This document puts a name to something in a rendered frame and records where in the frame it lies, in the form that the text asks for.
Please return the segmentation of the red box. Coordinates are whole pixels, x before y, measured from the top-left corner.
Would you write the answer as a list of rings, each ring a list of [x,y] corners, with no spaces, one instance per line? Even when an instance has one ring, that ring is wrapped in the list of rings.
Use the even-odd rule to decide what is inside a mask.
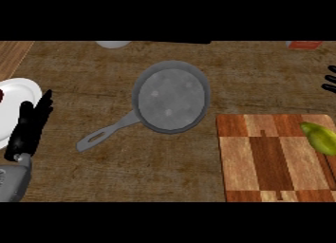
[[[323,41],[288,41],[286,46],[289,49],[317,49]]]

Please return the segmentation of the wooden cutting board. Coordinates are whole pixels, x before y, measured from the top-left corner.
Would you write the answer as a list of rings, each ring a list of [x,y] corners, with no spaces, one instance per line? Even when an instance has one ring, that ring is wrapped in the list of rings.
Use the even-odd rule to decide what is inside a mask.
[[[314,150],[302,122],[336,128],[319,114],[215,117],[227,201],[336,202],[336,156]]]

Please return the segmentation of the white plate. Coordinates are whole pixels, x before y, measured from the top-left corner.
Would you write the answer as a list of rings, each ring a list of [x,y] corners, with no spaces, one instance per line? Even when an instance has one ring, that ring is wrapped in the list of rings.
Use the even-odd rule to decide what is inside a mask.
[[[43,97],[43,91],[40,85],[25,78],[1,81],[0,89],[4,93],[0,102],[0,149],[3,149],[9,144],[18,123],[21,103],[28,101],[37,104]]]

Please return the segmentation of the grey frying pan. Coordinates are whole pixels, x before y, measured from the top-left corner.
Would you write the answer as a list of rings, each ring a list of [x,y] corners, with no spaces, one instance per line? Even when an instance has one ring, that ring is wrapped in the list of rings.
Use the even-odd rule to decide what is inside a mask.
[[[124,127],[142,122],[162,134],[179,134],[204,119],[211,105],[211,85],[204,71],[183,61],[162,61],[140,74],[131,90],[133,110],[77,144],[83,152]]]

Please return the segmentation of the pale grey round object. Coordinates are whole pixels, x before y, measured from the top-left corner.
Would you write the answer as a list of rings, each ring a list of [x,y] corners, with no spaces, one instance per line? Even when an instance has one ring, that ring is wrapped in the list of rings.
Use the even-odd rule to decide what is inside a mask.
[[[130,44],[131,41],[96,41],[105,48],[121,48]]]

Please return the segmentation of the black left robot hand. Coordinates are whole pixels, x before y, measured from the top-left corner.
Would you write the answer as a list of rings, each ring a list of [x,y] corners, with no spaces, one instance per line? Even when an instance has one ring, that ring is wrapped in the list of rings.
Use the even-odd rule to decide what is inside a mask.
[[[15,161],[22,153],[35,155],[40,145],[43,128],[53,111],[52,90],[41,96],[38,104],[25,101],[19,106],[18,123],[9,140],[4,159]]]

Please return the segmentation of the green pear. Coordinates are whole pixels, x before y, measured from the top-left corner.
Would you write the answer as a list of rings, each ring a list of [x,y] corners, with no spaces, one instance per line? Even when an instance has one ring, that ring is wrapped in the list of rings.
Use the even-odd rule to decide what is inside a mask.
[[[336,133],[322,125],[304,121],[299,128],[313,148],[329,156],[336,156]]]

